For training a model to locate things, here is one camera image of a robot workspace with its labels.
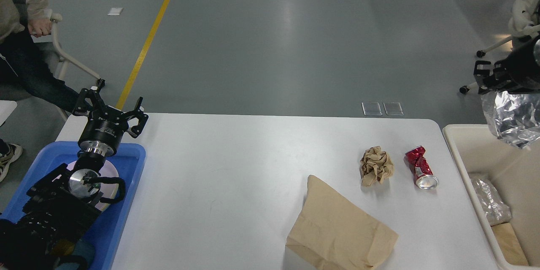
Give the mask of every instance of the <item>crumpled paper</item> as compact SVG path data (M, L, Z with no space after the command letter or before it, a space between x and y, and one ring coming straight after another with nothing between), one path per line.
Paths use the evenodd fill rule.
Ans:
M380 146L367 149L360 165L362 185L366 187L371 186L375 181L382 184L386 178L394 175L394 163L390 155L382 151Z
M374 270L398 235L324 181L308 177L307 198L287 247L318 270Z

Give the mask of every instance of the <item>aluminum foil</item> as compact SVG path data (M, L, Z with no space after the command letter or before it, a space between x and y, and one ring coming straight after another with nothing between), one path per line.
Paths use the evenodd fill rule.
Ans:
M509 222L512 219L510 207L503 203L488 174L469 174L469 178L490 226Z
M509 145L523 148L540 138L540 94L489 92L482 109L490 132Z

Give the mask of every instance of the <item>person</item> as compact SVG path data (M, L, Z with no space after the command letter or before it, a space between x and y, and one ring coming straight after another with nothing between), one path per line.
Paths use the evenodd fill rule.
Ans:
M19 159L23 147L15 143L5 143L0 138L0 182L8 175L9 165Z
M0 82L17 82L31 95L71 112L78 93L52 75L30 36L51 33L52 23L45 13L47 6L48 0L27 0L28 21L21 24L13 1L0 0ZM20 145L0 139L0 181L21 153Z

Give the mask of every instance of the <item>chair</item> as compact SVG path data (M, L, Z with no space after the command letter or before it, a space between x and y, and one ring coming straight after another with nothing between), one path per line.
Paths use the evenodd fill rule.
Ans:
M477 51L476 56L482 58L489 51L509 41L513 41L516 44L514 47L517 47L517 45L521 44L521 40L528 40L538 36L540 30L538 20L539 2L540 0L515 0L511 9L512 17L508 21L510 35L485 49Z
M13 3L19 10L21 23L27 23L28 14L26 0L13 0ZM56 78L64 80L69 64L73 64L84 72L87 72L89 75L93 76L93 78L100 79L100 75L97 72L94 72L87 66L83 65L61 48L58 41L58 22L62 21L62 15L53 13L50 9L48 10L47 14L52 21L52 42L35 43L35 45L40 51L42 51L43 61L47 63L49 70L51 70ZM19 84L0 84L0 96L2 96L3 99L14 101L31 97L31 95L27 93L27 91L25 91L25 89L23 89L23 87ZM60 115L64 121L68 119L68 116L64 110L58 108L58 112L60 112Z

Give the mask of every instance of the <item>red soda can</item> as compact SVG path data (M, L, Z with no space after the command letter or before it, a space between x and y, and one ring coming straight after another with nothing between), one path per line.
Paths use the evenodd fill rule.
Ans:
M407 160L410 164L410 169L415 176L416 185L420 189L428 190L434 189L438 185L438 179L433 175L432 170L424 158L426 149L420 146L412 151L405 153Z

